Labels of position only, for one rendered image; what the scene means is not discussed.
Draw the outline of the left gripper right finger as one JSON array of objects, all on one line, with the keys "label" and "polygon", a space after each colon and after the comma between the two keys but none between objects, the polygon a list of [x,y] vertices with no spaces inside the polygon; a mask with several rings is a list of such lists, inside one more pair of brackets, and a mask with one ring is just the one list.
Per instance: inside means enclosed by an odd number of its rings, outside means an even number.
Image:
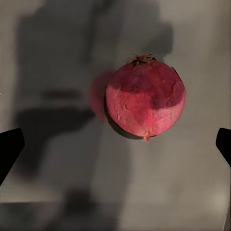
[{"label": "left gripper right finger", "polygon": [[231,130],[220,128],[215,145],[231,167]]}]

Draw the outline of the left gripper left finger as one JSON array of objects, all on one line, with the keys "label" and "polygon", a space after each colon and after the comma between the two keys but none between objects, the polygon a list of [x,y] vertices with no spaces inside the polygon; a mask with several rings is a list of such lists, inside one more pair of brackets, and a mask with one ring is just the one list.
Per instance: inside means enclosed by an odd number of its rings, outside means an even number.
[{"label": "left gripper left finger", "polygon": [[25,146],[20,128],[0,133],[0,185],[13,167]]}]

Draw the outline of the vidalia onion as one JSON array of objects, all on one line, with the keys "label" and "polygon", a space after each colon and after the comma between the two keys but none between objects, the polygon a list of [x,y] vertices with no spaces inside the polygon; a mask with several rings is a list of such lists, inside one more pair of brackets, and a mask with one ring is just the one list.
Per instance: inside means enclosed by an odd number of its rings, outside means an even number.
[{"label": "vidalia onion", "polygon": [[143,136],[146,143],[171,128],[185,104],[184,85],[174,68],[154,57],[135,55],[106,87],[110,116],[123,130]]}]

